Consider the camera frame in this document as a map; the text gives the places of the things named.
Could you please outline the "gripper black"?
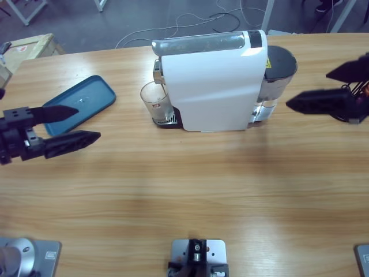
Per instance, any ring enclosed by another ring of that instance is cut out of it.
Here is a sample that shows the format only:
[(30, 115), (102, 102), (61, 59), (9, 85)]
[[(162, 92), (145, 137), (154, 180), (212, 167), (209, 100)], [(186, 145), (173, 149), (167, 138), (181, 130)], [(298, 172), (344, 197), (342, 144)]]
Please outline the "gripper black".
[(348, 61), (326, 74), (343, 83), (357, 83), (354, 89), (318, 89), (304, 91), (286, 102), (302, 114), (332, 114), (345, 110), (345, 122), (360, 124), (368, 117), (368, 53)]
[(50, 159), (93, 144), (101, 137), (100, 132), (79, 130), (44, 141), (33, 129), (41, 123), (66, 120), (78, 112), (63, 105), (5, 110), (1, 118), (1, 165), (11, 163), (16, 157), (25, 161), (44, 155)]

